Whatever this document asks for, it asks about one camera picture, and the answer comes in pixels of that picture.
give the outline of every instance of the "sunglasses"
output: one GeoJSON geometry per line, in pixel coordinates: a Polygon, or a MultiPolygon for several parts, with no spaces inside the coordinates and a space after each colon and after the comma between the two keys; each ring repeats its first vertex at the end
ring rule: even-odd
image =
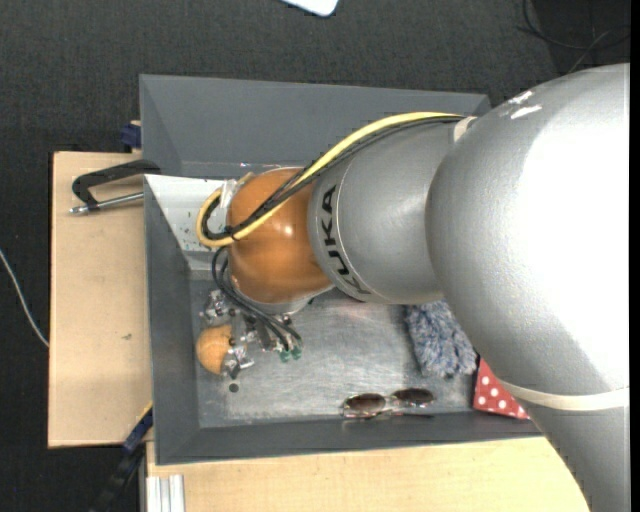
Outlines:
{"type": "Polygon", "coordinates": [[[406,414],[403,409],[424,409],[436,397],[428,389],[401,389],[385,396],[379,393],[363,393],[347,398],[340,408],[345,418],[373,418],[380,414],[406,414]]]}

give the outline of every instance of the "wire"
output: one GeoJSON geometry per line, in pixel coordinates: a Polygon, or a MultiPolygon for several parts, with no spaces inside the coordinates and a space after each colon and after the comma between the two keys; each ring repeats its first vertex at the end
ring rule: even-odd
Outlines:
{"type": "Polygon", "coordinates": [[[29,307],[27,306],[27,301],[25,300],[24,294],[22,293],[22,289],[20,288],[20,284],[18,283],[18,278],[16,277],[15,273],[13,272],[13,270],[11,268],[11,265],[9,265],[9,261],[7,260],[6,256],[4,255],[4,252],[2,252],[2,249],[0,249],[0,260],[2,260],[3,265],[7,269],[7,272],[9,273],[9,277],[11,278],[11,281],[13,282],[13,286],[16,289],[16,293],[18,294],[18,298],[20,299],[20,304],[22,305],[22,309],[23,309],[25,315],[27,316],[27,319],[29,320],[29,323],[31,324],[31,328],[33,329],[33,332],[35,332],[36,336],[38,336],[40,341],[46,347],[49,347],[49,342],[47,341],[47,338],[45,338],[44,334],[42,334],[42,331],[38,327],[38,324],[36,324],[36,321],[33,319],[33,315],[31,314],[31,311],[29,310],[29,307]]]}
{"type": "Polygon", "coordinates": [[[258,207],[256,211],[254,211],[253,214],[245,219],[245,221],[232,228],[227,228],[224,233],[211,235],[211,233],[206,229],[206,219],[220,200],[221,189],[218,189],[207,198],[198,212],[198,218],[196,220],[196,234],[198,239],[203,245],[215,248],[229,245],[234,241],[238,241],[246,237],[259,226],[264,224],[284,205],[287,199],[291,197],[292,194],[288,194],[285,197],[285,191],[289,191],[295,187],[298,187],[296,188],[296,191],[300,190],[300,188],[306,186],[306,184],[312,181],[312,177],[323,172],[330,164],[335,164],[335,161],[338,158],[341,156],[344,157],[346,153],[356,148],[358,143],[366,141],[376,134],[384,133],[388,128],[399,125],[406,127],[409,124],[425,120],[442,122],[443,120],[451,121],[461,119],[462,117],[463,116],[457,114],[446,114],[440,112],[410,112],[385,117],[370,123],[345,137],[313,164],[304,168],[302,171],[290,178],[286,183],[281,185],[269,198],[267,198],[267,200],[263,202],[260,207],[258,207]]]}
{"type": "Polygon", "coordinates": [[[222,264],[220,270],[218,270],[218,259],[220,258],[220,255],[223,252],[226,253],[226,249],[219,249],[218,251],[216,251],[216,254],[214,255],[211,261],[211,274],[213,276],[213,280],[216,286],[220,289],[220,291],[222,291],[227,297],[231,299],[232,302],[234,302],[238,307],[243,309],[247,314],[249,314],[250,316],[255,316],[260,320],[262,320],[265,326],[280,339],[280,341],[282,342],[285,348],[288,347],[288,342],[287,342],[287,339],[282,334],[282,332],[280,331],[280,329],[288,332],[296,340],[300,341],[301,340],[300,334],[298,334],[298,332],[293,327],[291,327],[290,325],[286,325],[283,322],[280,322],[279,320],[275,319],[272,316],[267,315],[266,313],[258,309],[256,306],[248,303],[246,300],[240,297],[240,295],[238,295],[234,291],[233,285],[230,282],[230,278],[228,278],[229,282],[225,282],[225,271],[229,263],[228,255],[227,255],[227,259],[222,264]]]}
{"type": "Polygon", "coordinates": [[[578,66],[582,63],[582,61],[587,57],[587,55],[592,54],[592,52],[596,49],[596,45],[600,41],[602,41],[605,37],[607,37],[609,34],[611,34],[611,32],[613,32],[614,30],[619,30],[620,28],[627,28],[627,27],[630,27],[630,25],[619,25],[610,30],[607,30],[606,32],[603,32],[598,37],[596,37],[591,43],[591,46],[587,48],[585,52],[582,54],[582,56],[576,61],[576,63],[573,66],[571,66],[571,69],[567,72],[567,74],[570,75],[571,73],[573,73],[578,68],[578,66]]]}
{"type": "MultiPolygon", "coordinates": [[[[527,23],[527,28],[524,27],[517,27],[518,30],[521,30],[523,32],[526,32],[528,34],[531,34],[539,39],[542,39],[543,41],[550,43],[550,44],[554,44],[556,46],[561,46],[563,48],[568,48],[570,50],[580,50],[580,51],[600,51],[600,50],[605,50],[607,48],[611,48],[613,46],[619,45],[620,43],[626,41],[627,39],[629,39],[631,37],[631,34],[627,34],[626,36],[617,39],[609,44],[603,45],[603,46],[594,46],[594,41],[591,42],[591,44],[589,44],[588,46],[578,46],[578,45],[573,45],[573,44],[569,44],[569,43],[565,43],[563,41],[559,41],[557,39],[553,39],[551,37],[549,37],[548,35],[544,34],[542,31],[540,31],[540,29],[536,28],[533,24],[533,22],[531,21],[531,17],[529,16],[529,10],[527,9],[527,2],[528,0],[522,0],[522,14],[524,16],[524,20],[527,23]]],[[[619,30],[620,28],[630,28],[631,25],[629,24],[625,24],[625,25],[620,25],[617,26],[615,28],[612,28],[610,30],[607,30],[607,32],[605,32],[606,34],[609,34],[611,32],[613,32],[614,30],[619,30]]]]}

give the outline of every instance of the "tag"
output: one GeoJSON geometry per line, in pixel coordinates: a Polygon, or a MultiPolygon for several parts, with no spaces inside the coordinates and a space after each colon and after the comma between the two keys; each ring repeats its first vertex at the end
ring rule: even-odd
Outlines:
{"type": "Polygon", "coordinates": [[[329,16],[336,10],[338,0],[283,0],[318,16],[329,16]]]}

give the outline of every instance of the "cardboard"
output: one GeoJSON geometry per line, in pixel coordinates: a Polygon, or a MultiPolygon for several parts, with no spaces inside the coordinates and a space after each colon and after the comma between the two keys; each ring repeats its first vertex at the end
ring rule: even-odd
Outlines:
{"type": "MultiPolygon", "coordinates": [[[[151,400],[142,201],[74,216],[73,180],[139,158],[53,157],[49,446],[121,443],[151,400]]],[[[96,187],[107,199],[141,177],[96,187]]]]}
{"type": "Polygon", "coordinates": [[[184,476],[200,512],[587,512],[571,473],[542,438],[156,466],[184,476]]]}

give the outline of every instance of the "yellow cable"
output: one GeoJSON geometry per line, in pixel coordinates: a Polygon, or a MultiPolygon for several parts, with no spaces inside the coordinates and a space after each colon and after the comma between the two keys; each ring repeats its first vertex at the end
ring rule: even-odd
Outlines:
{"type": "MultiPolygon", "coordinates": [[[[407,114],[397,114],[394,116],[389,116],[383,119],[379,119],[378,121],[374,121],[373,123],[363,126],[359,130],[356,130],[351,135],[345,137],[340,142],[338,142],[329,151],[327,151],[324,155],[322,155],[313,165],[311,165],[304,174],[302,174],[294,183],[291,184],[291,186],[294,187],[297,184],[299,184],[302,180],[315,174],[316,172],[321,170],[324,166],[329,164],[332,160],[340,156],[340,154],[346,151],[350,146],[357,143],[360,139],[367,137],[368,135],[371,135],[379,130],[388,128],[390,126],[404,124],[404,123],[411,123],[414,121],[420,121],[422,119],[430,119],[434,117],[456,118],[456,117],[462,117],[462,116],[458,114],[445,114],[441,112],[410,112],[407,114]]],[[[200,243],[202,243],[207,247],[213,247],[213,248],[224,247],[226,245],[233,243],[235,240],[240,240],[241,238],[246,237],[248,234],[250,234],[255,229],[260,227],[267,220],[269,220],[269,218],[272,215],[274,215],[280,208],[282,208],[282,206],[284,206],[288,200],[287,199],[283,201],[282,203],[275,206],[274,208],[269,210],[267,213],[265,213],[261,217],[257,218],[254,222],[252,222],[245,228],[235,233],[233,238],[231,236],[227,236],[219,240],[210,240],[204,235],[204,233],[202,233],[202,229],[201,229],[202,220],[204,218],[205,212],[207,211],[211,203],[213,203],[213,201],[215,201],[220,196],[220,193],[221,193],[220,189],[218,189],[213,194],[211,194],[211,196],[209,196],[205,201],[205,203],[202,205],[202,208],[200,208],[200,212],[198,213],[198,219],[197,219],[198,224],[196,226],[196,233],[198,235],[198,239],[200,240],[200,243]]]]}

